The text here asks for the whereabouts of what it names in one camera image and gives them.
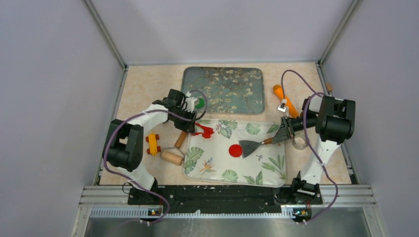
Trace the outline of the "small round metal cup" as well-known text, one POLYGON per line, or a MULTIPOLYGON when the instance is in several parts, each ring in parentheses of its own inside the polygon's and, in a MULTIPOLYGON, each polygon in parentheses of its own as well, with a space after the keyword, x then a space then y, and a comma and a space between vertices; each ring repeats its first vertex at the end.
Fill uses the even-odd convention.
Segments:
POLYGON ((307 141, 304 137, 294 137, 292 141, 293 147, 297 150, 304 150, 308 147, 307 141))

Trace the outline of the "wooden rolling pin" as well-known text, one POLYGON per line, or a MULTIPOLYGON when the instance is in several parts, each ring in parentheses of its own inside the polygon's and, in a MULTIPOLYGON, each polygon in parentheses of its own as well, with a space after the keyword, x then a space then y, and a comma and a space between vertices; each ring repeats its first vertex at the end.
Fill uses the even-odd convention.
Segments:
POLYGON ((160 158, 166 162, 181 166, 185 159, 185 153, 181 150, 181 147, 184 144, 187 136, 188 133, 182 131, 173 146, 165 147, 162 149, 160 158))

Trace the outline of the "metal scraper wooden handle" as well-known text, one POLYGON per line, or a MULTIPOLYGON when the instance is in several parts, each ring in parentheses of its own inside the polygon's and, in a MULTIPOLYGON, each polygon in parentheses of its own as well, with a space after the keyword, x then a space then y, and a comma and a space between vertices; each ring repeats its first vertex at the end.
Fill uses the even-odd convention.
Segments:
POLYGON ((239 145, 242 148, 242 157, 243 158, 248 157, 254 151, 256 151, 260 146, 271 144, 272 141, 273 141, 273 137, 265 139, 265 140, 260 141, 260 142, 251 141, 251 140, 240 140, 239 145))

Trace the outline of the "white leaf pattern tray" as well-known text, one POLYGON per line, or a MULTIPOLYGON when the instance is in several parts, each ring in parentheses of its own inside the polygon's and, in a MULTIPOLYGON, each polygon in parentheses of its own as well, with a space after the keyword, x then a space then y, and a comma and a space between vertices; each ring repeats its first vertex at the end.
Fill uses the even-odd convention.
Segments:
POLYGON ((285 144, 261 145, 250 155, 240 141, 262 142, 278 131, 276 123, 202 119, 188 137, 183 172, 194 181, 278 188, 285 184, 285 144))

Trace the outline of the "red dough piece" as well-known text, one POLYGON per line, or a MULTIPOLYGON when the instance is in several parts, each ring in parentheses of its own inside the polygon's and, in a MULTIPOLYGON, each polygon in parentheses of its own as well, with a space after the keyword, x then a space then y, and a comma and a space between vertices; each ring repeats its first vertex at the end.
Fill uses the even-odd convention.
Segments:
POLYGON ((228 149, 229 155, 238 158, 243 154, 243 149, 239 144, 233 144, 228 149))

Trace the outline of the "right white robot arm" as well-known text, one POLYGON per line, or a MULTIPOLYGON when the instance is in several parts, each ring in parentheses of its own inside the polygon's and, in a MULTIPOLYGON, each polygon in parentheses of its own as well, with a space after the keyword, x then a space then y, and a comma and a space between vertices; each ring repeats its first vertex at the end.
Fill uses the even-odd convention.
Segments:
POLYGON ((312 155, 304 168, 293 179, 290 198, 304 203, 308 198, 320 196, 320 181, 326 174, 329 159, 342 143, 350 139, 355 128, 356 102, 336 99, 316 93, 304 100, 302 115, 298 118, 282 118, 272 143, 281 143, 295 137, 299 131, 315 128, 316 145, 309 145, 312 155))

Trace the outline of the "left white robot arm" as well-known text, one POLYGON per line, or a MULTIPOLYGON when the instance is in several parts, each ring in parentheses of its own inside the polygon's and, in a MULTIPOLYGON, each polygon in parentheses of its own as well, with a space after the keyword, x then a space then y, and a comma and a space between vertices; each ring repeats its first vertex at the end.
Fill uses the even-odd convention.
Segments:
POLYGON ((155 203, 159 196, 152 187, 155 178, 142 165, 145 136, 167 121, 172 121, 176 129, 194 133, 195 122, 199 120, 195 111, 198 103, 199 99, 190 92, 171 89, 167 97, 152 102, 139 114, 111 121, 102 152, 105 169, 140 188, 139 196, 146 204, 155 203))

